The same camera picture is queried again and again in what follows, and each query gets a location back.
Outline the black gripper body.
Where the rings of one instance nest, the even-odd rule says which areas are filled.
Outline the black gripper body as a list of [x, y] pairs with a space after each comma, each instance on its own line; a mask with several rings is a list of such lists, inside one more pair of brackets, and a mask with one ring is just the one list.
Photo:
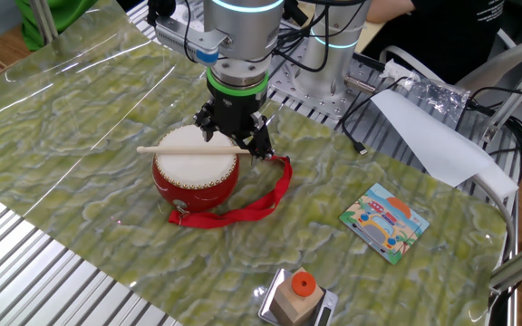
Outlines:
[[259, 113], [266, 102], [266, 87], [260, 91], [237, 90], [208, 84], [212, 95], [210, 120], [225, 135], [251, 135], [264, 125]]

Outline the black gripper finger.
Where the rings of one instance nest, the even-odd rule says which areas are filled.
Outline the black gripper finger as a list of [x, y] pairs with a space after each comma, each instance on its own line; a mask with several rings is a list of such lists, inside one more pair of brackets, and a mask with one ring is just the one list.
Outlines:
[[201, 110], [195, 115], [195, 125], [204, 132], [204, 140], [212, 140], [214, 132], [234, 140], [241, 148], [249, 152], [245, 139], [251, 118], [248, 111], [241, 105], [229, 107], [220, 102], [206, 102]]
[[249, 152], [254, 158], [270, 159], [274, 155], [274, 150], [267, 129], [267, 118], [259, 112], [254, 112], [250, 116], [247, 133], [251, 140], [247, 143]]

